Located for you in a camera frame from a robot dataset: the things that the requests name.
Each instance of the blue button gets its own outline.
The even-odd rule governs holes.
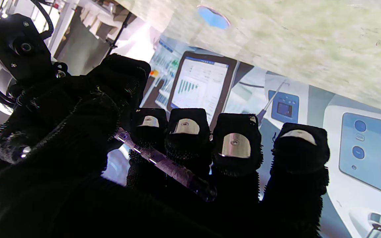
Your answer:
[[[356,121],[355,122],[355,129],[360,132],[364,132],[366,130],[366,125],[363,121]]]
[[[364,155],[365,155],[365,153],[364,153],[364,150],[361,148],[361,147],[359,147],[359,146],[354,146],[353,148],[352,148],[352,154],[355,156],[355,158],[357,158],[357,159],[363,159],[364,158]]]

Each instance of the gray surface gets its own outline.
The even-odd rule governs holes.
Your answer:
[[[56,59],[68,65],[71,75],[89,73],[94,67],[101,63],[105,57],[109,45],[95,38],[89,30],[81,23],[80,11],[76,11],[71,20],[70,33],[65,42],[58,49]]]
[[[307,125],[322,128],[325,108],[334,95],[332,92],[310,85],[308,89]]]

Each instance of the monitor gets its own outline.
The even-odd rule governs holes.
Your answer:
[[[186,51],[174,79],[167,110],[203,108],[210,128],[215,126],[230,91],[237,61]]]

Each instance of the pipette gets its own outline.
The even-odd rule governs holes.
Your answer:
[[[285,82],[286,82],[286,80],[284,80],[283,83],[280,84],[280,86],[277,88],[277,90],[275,91],[274,95],[271,97],[271,99],[266,104],[266,106],[260,111],[260,113],[258,113],[258,115],[257,115],[257,118],[258,118],[258,127],[261,126],[261,121],[263,120],[264,115],[267,112],[267,109],[269,108],[270,104],[273,102],[273,99],[275,98],[275,96],[277,95],[278,91],[280,90],[280,88],[283,86],[283,84]]]
[[[168,176],[174,178],[177,182],[181,183],[192,192],[196,193],[202,200],[212,202],[217,197],[216,187],[210,185],[207,181],[197,177],[189,169],[175,163],[167,158],[156,149],[144,149],[136,145],[127,131],[120,128],[115,135],[117,140],[125,143],[130,149],[141,154],[141,156],[153,163],[157,168],[161,169]]]

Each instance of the bar chart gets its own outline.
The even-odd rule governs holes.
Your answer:
[[[186,93],[193,93],[193,91],[198,90],[198,84],[188,82],[186,80],[180,80],[179,83],[179,90],[177,91],[177,94],[186,94]]]

